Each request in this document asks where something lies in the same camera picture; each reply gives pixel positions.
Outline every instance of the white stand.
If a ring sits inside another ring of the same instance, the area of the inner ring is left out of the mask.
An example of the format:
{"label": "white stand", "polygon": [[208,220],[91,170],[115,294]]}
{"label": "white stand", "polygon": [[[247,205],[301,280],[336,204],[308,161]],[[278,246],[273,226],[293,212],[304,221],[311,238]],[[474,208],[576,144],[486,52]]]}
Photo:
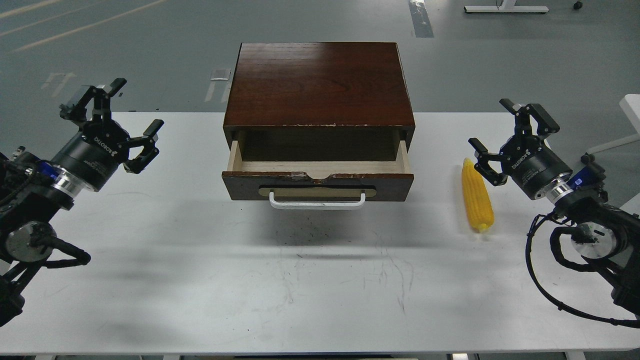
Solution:
{"label": "white stand", "polygon": [[634,126],[638,134],[629,135],[621,139],[603,143],[602,145],[590,147],[587,149],[588,154],[595,154],[596,152],[613,149],[614,147],[640,140],[640,94],[625,95],[620,101],[620,107],[625,112],[625,115],[629,118],[629,121]]}
{"label": "white stand", "polygon": [[546,6],[515,6],[517,0],[504,0],[500,6],[465,6],[465,13],[547,13]]}

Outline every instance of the black cable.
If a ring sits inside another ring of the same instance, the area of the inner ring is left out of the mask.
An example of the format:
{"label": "black cable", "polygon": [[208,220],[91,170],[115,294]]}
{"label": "black cable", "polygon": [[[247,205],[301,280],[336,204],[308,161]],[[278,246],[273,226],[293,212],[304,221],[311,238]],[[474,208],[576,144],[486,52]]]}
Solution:
{"label": "black cable", "polygon": [[536,215],[536,217],[533,218],[533,221],[531,222],[531,227],[529,228],[529,232],[527,233],[527,245],[525,247],[525,260],[527,263],[527,270],[529,271],[529,275],[531,276],[531,280],[533,280],[533,283],[538,288],[538,291],[540,291],[540,293],[545,298],[547,298],[547,300],[549,300],[553,305],[557,306],[558,310],[560,311],[564,310],[567,313],[570,313],[572,315],[579,316],[581,318],[585,318],[588,320],[595,320],[599,322],[609,323],[611,325],[620,325],[620,326],[633,327],[636,329],[640,329],[640,320],[620,320],[620,319],[613,319],[613,318],[603,318],[601,316],[595,316],[589,313],[585,313],[569,305],[566,305],[565,303],[561,302],[560,300],[553,297],[550,293],[548,293],[542,287],[542,285],[538,282],[538,278],[536,277],[536,274],[533,271],[533,265],[531,263],[531,245],[533,242],[533,237],[536,234],[536,231],[542,226],[542,224],[544,224],[547,220],[550,220],[553,216],[555,216],[555,213],[553,212],[547,215],[542,215],[542,214]]}
{"label": "black cable", "polygon": [[19,192],[21,192],[28,184],[30,184],[36,177],[38,173],[38,166],[36,164],[27,164],[29,168],[31,168],[31,173],[27,176],[26,180],[18,185],[9,195],[5,196],[2,200],[0,200],[0,206],[4,206],[9,203]]}
{"label": "black cable", "polygon": [[58,239],[55,236],[43,236],[39,239],[36,239],[34,241],[34,244],[36,246],[45,245],[48,247],[52,247],[54,249],[58,249],[62,251],[63,253],[69,256],[74,257],[74,259],[46,261],[43,266],[49,269],[68,268],[71,266],[87,265],[89,261],[91,261],[91,255],[89,255],[89,253],[62,239]]}
{"label": "black cable", "polygon": [[562,253],[562,247],[560,244],[560,236],[562,234],[572,235],[572,236],[584,236],[582,231],[577,227],[571,227],[571,226],[556,227],[554,231],[551,233],[551,237],[549,237],[549,245],[551,246],[551,253],[554,255],[554,258],[556,259],[557,263],[564,266],[565,268],[569,268],[577,272],[596,272],[597,270],[593,268],[591,264],[578,264],[564,258],[564,255]]}

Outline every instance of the robotic arm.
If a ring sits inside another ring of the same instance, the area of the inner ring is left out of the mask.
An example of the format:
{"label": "robotic arm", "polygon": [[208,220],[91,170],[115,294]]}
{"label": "robotic arm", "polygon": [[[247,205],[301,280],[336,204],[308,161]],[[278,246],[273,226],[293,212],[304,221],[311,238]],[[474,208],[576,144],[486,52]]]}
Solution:
{"label": "robotic arm", "polygon": [[[571,168],[545,144],[546,137],[560,127],[540,104],[521,106],[509,99],[500,103],[515,116],[514,135],[497,154],[489,153],[477,138],[469,139],[469,143],[476,150],[476,170],[492,185],[503,185],[511,177],[531,200],[546,197],[555,206],[552,213],[536,217],[527,234],[527,267],[536,286],[559,310],[613,325],[640,327],[640,320],[615,320],[583,313],[555,299],[540,286],[531,266],[531,241],[542,223],[550,220],[561,225],[550,237],[555,259],[572,270],[598,272],[613,287],[614,304],[640,316],[640,220],[637,214],[628,214],[606,203],[604,169],[596,163],[588,162],[572,176]],[[537,134],[532,131],[530,117],[538,123]],[[489,161],[499,162],[502,172],[492,169]],[[563,234],[571,236],[573,248],[585,264],[564,258],[560,248]]]}
{"label": "robotic arm", "polygon": [[[99,191],[120,164],[139,174],[158,155],[156,133],[162,120],[155,119],[142,136],[131,138],[111,118],[111,98],[126,82],[118,78],[109,86],[89,86],[60,105],[60,117],[79,131],[51,161],[24,147],[11,159],[0,154],[0,259],[17,262],[0,276],[0,326],[22,313],[20,293],[41,268],[86,265],[91,260],[85,251],[57,237],[49,224],[56,212],[70,210],[82,189]],[[87,120],[91,100],[92,118]],[[130,160],[129,149],[141,146],[140,154]],[[54,249],[72,259],[47,260]]]}

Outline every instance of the wooden top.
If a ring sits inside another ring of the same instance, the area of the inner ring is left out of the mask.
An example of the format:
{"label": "wooden top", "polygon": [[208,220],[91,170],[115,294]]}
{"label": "wooden top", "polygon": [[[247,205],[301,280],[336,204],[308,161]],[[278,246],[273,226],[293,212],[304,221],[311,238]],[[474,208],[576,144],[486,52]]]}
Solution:
{"label": "wooden top", "polygon": [[414,127],[395,43],[242,44],[228,126]]}

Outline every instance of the gray floor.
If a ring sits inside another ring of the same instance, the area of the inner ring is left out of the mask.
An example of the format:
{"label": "gray floor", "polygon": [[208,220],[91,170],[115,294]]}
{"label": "gray floor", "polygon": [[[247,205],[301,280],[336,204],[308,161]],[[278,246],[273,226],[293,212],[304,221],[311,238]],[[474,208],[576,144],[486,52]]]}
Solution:
{"label": "gray floor", "polygon": [[[209,78],[234,67],[241,42],[397,42],[414,111],[539,102],[562,127],[550,143],[573,167],[587,148],[634,134],[618,103],[640,93],[639,1],[586,0],[575,11],[574,0],[519,0],[550,11],[463,12],[493,3],[426,0],[433,37],[417,38],[407,0],[0,1],[0,152],[25,145],[51,158],[76,131],[58,105],[116,77],[129,84],[114,111],[225,111],[225,86],[205,101]],[[598,154],[612,204],[640,192],[639,154],[640,142]]]}

